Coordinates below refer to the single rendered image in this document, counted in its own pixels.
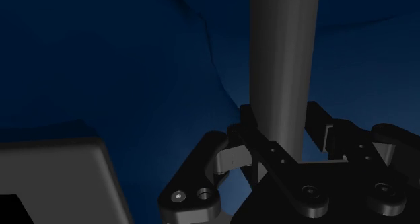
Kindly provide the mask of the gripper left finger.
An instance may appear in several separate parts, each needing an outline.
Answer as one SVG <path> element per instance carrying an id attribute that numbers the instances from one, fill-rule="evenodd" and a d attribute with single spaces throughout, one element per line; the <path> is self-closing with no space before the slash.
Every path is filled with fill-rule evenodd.
<path id="1" fill-rule="evenodd" d="M 240 168 L 251 194 L 234 215 L 221 208 L 219 186 Z M 163 224 L 305 224 L 328 212 L 327 191 L 258 129 L 250 105 L 227 132 L 205 133 L 158 197 Z"/>

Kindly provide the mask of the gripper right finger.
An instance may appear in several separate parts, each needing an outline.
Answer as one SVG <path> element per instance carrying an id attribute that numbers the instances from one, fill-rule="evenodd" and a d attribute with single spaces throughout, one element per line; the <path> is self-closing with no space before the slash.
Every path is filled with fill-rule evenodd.
<path id="1" fill-rule="evenodd" d="M 308 102 L 305 130 L 330 160 L 345 158 L 352 191 L 375 214 L 420 215 L 420 135 L 393 124 L 370 130 Z"/>

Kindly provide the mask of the grey cylinder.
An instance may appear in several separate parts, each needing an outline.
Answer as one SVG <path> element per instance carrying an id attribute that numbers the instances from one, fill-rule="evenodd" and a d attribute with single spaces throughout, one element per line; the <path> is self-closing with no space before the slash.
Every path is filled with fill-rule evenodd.
<path id="1" fill-rule="evenodd" d="M 259 130 L 302 156 L 318 0 L 250 0 L 249 97 Z"/>

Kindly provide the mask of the grey flat rounded device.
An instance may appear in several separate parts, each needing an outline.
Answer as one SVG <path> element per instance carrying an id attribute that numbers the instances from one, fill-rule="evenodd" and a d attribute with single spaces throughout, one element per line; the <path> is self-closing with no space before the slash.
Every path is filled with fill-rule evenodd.
<path id="1" fill-rule="evenodd" d="M 34 224 L 134 224 L 98 137 L 0 143 L 0 197 Z"/>

